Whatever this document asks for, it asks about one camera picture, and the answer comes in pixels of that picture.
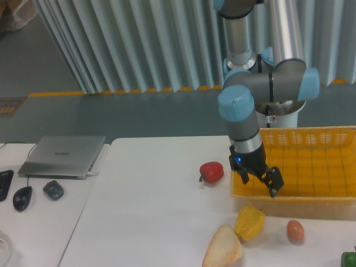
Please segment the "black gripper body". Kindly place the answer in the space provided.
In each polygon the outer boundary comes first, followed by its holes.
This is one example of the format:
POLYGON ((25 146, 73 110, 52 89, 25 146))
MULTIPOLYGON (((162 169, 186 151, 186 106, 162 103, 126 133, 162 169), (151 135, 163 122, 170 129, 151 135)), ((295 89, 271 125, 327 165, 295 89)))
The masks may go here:
POLYGON ((268 166, 266 164, 266 153, 263 144, 257 150, 248 153, 236 152, 234 145, 231 145, 229 150, 229 163, 233 171, 245 169, 255 176, 263 176, 266 173, 268 166))

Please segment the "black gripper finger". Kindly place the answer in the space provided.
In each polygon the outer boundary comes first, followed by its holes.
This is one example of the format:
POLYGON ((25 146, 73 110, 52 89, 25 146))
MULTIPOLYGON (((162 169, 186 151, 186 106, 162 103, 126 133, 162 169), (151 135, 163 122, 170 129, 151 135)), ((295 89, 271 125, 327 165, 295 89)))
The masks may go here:
POLYGON ((257 177, 268 188, 270 197, 276 197, 279 190, 284 186, 283 176, 278 167, 266 168, 257 177))
POLYGON ((245 167, 238 168, 236 172, 241 177, 241 180, 242 180, 243 184, 247 184, 249 182, 248 171, 247 171, 247 169, 245 167))

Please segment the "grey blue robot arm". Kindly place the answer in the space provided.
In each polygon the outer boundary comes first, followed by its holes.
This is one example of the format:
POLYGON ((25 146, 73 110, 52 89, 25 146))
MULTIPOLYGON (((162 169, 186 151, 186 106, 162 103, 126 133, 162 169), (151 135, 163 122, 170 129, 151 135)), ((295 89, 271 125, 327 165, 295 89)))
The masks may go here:
POLYGON ((294 1, 267 1, 272 31, 273 67, 258 70, 260 55, 253 52, 248 16, 258 1, 215 1, 222 16, 228 57, 222 92, 217 98, 219 112, 230 139, 230 167, 244 184, 254 175, 275 197, 284 181, 277 167, 266 164, 266 153, 255 108, 278 102, 303 102, 319 94, 316 68, 305 63, 299 18, 294 1))

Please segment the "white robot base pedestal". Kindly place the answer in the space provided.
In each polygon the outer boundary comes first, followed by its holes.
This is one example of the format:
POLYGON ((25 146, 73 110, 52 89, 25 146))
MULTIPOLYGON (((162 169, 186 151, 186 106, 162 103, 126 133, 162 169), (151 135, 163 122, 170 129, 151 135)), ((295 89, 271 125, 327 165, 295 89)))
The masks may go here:
POLYGON ((296 128, 298 113, 305 106, 305 101, 284 101, 263 103, 255 106, 260 128, 296 128))

